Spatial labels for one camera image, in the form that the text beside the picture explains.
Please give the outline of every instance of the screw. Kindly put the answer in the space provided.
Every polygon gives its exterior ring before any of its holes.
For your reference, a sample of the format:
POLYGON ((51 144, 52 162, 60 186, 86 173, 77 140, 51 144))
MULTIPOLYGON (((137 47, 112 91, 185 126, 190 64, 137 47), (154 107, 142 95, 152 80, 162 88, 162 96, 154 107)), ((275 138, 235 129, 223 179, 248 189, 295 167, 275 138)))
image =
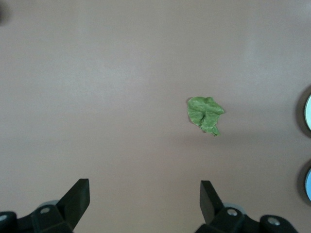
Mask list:
POLYGON ((43 208, 43 209, 40 211, 40 213, 41 213, 41 214, 45 214, 45 213, 47 213, 48 211, 50 211, 49 208, 43 208))
POLYGON ((231 216, 237 216, 238 212, 236 212, 234 209, 228 209, 227 213, 231 216))
POLYGON ((279 226, 280 222, 275 217, 268 218, 268 222, 272 225, 279 226))
POLYGON ((8 218, 8 215, 1 215, 0 216, 0 222, 3 220, 6 220, 8 218))

